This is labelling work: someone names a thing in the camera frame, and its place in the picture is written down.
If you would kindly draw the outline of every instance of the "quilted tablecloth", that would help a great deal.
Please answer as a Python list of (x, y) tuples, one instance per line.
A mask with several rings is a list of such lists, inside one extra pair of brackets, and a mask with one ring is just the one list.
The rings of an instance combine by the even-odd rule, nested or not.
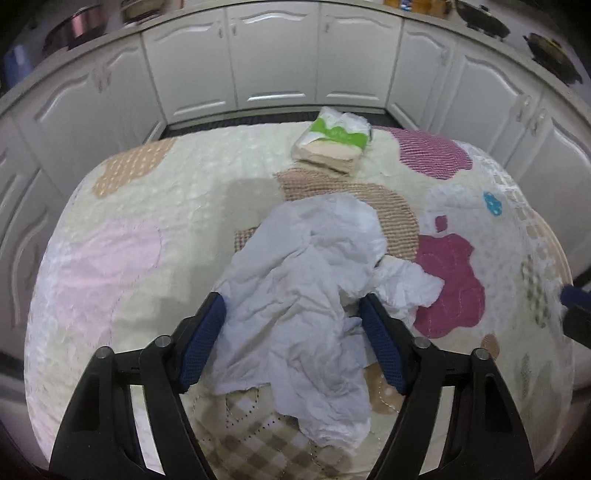
[[(69, 398), (96, 348), (143, 348), (194, 314), (235, 251), (279, 202), (349, 191), (378, 212), (388, 253), (445, 280), (415, 335), (495, 357), (539, 468), (571, 398), (570, 342), (557, 293), (560, 246), (509, 175), (481, 150), (423, 132), (376, 129), (351, 176), (294, 163), (308, 122), (216, 129), (118, 154), (65, 208), (43, 258), (25, 346), (27, 403), (49, 458)], [(183, 395), (220, 480), (366, 478), (403, 398), (366, 369), (372, 428), (354, 453), (320, 448), (275, 411), (268, 387)], [(452, 392), (444, 392), (423, 470), (437, 466)], [(141, 390), (134, 413), (146, 464), (160, 470)]]

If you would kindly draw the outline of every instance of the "white cloth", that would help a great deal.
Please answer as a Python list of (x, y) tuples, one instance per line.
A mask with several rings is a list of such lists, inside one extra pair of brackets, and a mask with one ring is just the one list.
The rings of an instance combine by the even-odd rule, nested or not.
[(374, 293), (392, 318), (413, 326), (418, 307), (430, 307), (445, 281), (425, 273), (416, 263), (384, 256), (374, 272)]
[(204, 376), (212, 393), (269, 383), (277, 411), (312, 441), (357, 448), (370, 428), (363, 368), (374, 359), (343, 306), (372, 289), (386, 247), (374, 209), (349, 193), (277, 206), (216, 287), (228, 312)]

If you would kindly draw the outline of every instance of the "dark floor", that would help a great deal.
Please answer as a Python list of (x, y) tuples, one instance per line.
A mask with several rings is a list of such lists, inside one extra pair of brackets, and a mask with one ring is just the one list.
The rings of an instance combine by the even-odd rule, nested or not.
[[(402, 126), (388, 113), (359, 113), (365, 117), (369, 123), (376, 127), (397, 127)], [(236, 125), (256, 125), (256, 124), (283, 124), (286, 122), (311, 122), (316, 120), (318, 112), (290, 112), (290, 113), (269, 113), (266, 115), (243, 116), (241, 118), (231, 118), (228, 120), (218, 120), (217, 122), (208, 122), (206, 124), (195, 125), (193, 127), (184, 127), (179, 129), (166, 128), (161, 138), (178, 137), (180, 135), (201, 132), (204, 130), (213, 130), (214, 128), (235, 127)]]

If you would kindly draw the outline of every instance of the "countertop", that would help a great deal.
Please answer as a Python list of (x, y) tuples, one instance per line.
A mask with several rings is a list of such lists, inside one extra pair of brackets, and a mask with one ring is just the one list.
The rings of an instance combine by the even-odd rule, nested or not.
[[(38, 65), (31, 74), (23, 79), (19, 84), (9, 90), (3, 97), (0, 98), (0, 115), (3, 115), (13, 104), (23, 97), (30, 89), (32, 89), (37, 83), (40, 83), (47, 76), (54, 73), (64, 65), (76, 60), (77, 58), (101, 48), (111, 42), (120, 40), (129, 35), (138, 34), (144, 30), (148, 30), (156, 25), (160, 25), (176, 18), (191, 15), (197, 12), (211, 10), (215, 8), (229, 7), (231, 5), (240, 5), (248, 3), (260, 3), (265, 1), (274, 0), (210, 0), (193, 7), (186, 7), (173, 12), (169, 12), (161, 15), (160, 17), (154, 18), (147, 22), (123, 27), (120, 30), (116, 30), (112, 33), (105, 34), (99, 38), (96, 38), (90, 42), (87, 42), (79, 47), (72, 50), (60, 53), (58, 55), (52, 55)], [(572, 108), (586, 121), (588, 126), (591, 128), (591, 106), (588, 105), (579, 95), (577, 95), (570, 87), (562, 83), (558, 78), (551, 74), (548, 70), (538, 65), (533, 59), (526, 56), (503, 42), (500, 42), (494, 38), (490, 38), (480, 32), (471, 30), (465, 25), (458, 21), (443, 20), (429, 15), (416, 14), (412, 12), (406, 12), (398, 8), (392, 8), (387, 5), (376, 4), (365, 0), (322, 0), (325, 3), (351, 5), (353, 7), (363, 7), (381, 12), (386, 12), (391, 15), (396, 15), (402, 18), (408, 18), (417, 22), (435, 25), (444, 30), (454, 32), (455, 34), (469, 38), (473, 41), (481, 43), (501, 55), (513, 60), (514, 62), (521, 65), (526, 70), (539, 77), (549, 87), (555, 90), (560, 96), (568, 102)]]

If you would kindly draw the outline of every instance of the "silver screw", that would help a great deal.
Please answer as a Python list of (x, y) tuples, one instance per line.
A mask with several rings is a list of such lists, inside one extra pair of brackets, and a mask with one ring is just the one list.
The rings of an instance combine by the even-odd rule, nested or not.
[(154, 340), (154, 343), (157, 347), (164, 348), (165, 346), (170, 345), (170, 342), (172, 341), (172, 338), (170, 338), (168, 335), (160, 335), (158, 338), (156, 338), (156, 340)]
[(416, 337), (414, 339), (414, 344), (418, 348), (429, 348), (429, 346), (431, 345), (431, 340), (425, 337)]
[(113, 353), (113, 350), (110, 347), (102, 346), (96, 351), (95, 355), (97, 358), (107, 358), (111, 353)]
[(485, 348), (477, 348), (474, 350), (474, 355), (480, 360), (488, 360), (491, 357), (490, 353)]

